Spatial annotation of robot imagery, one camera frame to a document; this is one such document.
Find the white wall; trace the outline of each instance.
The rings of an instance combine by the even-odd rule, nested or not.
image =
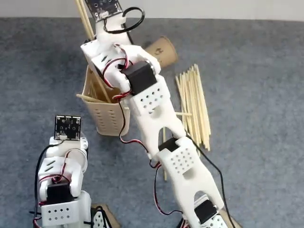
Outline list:
[[[304,0],[120,0],[149,18],[283,19],[304,21]],[[74,0],[0,0],[0,17],[77,17]]]

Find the paper cup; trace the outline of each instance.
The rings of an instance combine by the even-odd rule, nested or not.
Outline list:
[[[146,51],[158,59],[162,68],[178,60],[175,48],[167,37],[160,37],[156,42],[148,46]]]

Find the gray carpet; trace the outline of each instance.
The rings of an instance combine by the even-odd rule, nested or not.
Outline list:
[[[123,228],[174,228],[180,215],[155,208],[154,171],[140,146],[98,135],[75,97],[86,67],[80,20],[0,19],[0,29],[0,227],[31,227],[35,164],[54,115],[80,114],[90,143],[83,189],[93,202],[107,203]],[[201,69],[209,156],[224,173],[233,217],[245,228],[302,227],[304,24],[147,19],[133,32],[137,44],[160,35],[180,56],[162,72],[177,110],[174,75],[193,63]],[[128,137],[139,137],[134,121]],[[175,209],[171,185],[161,175],[158,181],[163,209]]]

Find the robotic arm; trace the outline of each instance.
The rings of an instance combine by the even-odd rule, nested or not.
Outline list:
[[[126,13],[118,0],[85,0],[96,20],[96,39],[81,46],[88,64],[110,88],[119,88],[119,102],[132,110],[150,160],[161,165],[171,179],[174,196],[182,212],[180,227],[206,228],[227,225],[219,215],[224,207],[214,179],[201,162],[196,146],[177,118],[158,60],[140,46],[131,45]],[[102,219],[91,223],[91,198],[83,190],[87,167],[87,140],[80,137],[79,117],[58,116],[57,132],[50,139],[47,157],[38,172],[43,227],[111,227]],[[169,128],[173,137],[159,145],[159,131]],[[204,195],[195,199],[198,192]],[[94,222],[101,216],[93,218]]]
[[[195,145],[175,114],[169,89],[159,74],[159,62],[140,46],[130,45],[125,32],[109,34],[107,30],[121,29],[125,17],[106,13],[103,18],[106,10],[102,5],[95,6],[95,11],[90,8],[93,16],[97,11],[102,12],[98,14],[100,18],[95,17],[97,40],[81,46],[90,68],[109,87],[121,90],[122,101],[134,113],[149,159],[160,162],[170,176],[183,218],[191,228],[206,227],[215,216],[220,217],[218,212],[224,202],[211,173],[201,162]],[[159,145],[159,131],[163,127],[169,128],[173,137]],[[205,195],[195,201],[200,191]]]

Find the beige plastic basket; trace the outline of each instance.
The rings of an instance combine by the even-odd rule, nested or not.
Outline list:
[[[115,100],[111,100],[112,103],[106,102],[105,94],[102,91],[102,86],[105,88],[106,85],[89,67],[87,68],[85,79],[82,95],[104,101],[104,103],[88,102],[87,100],[82,99],[96,123],[97,132],[101,135],[118,136],[123,126],[123,114],[119,104]],[[107,94],[110,98],[119,93],[120,91],[118,89],[107,90]],[[124,107],[123,104],[122,106],[126,120],[122,135],[126,135],[130,125],[130,109]]]

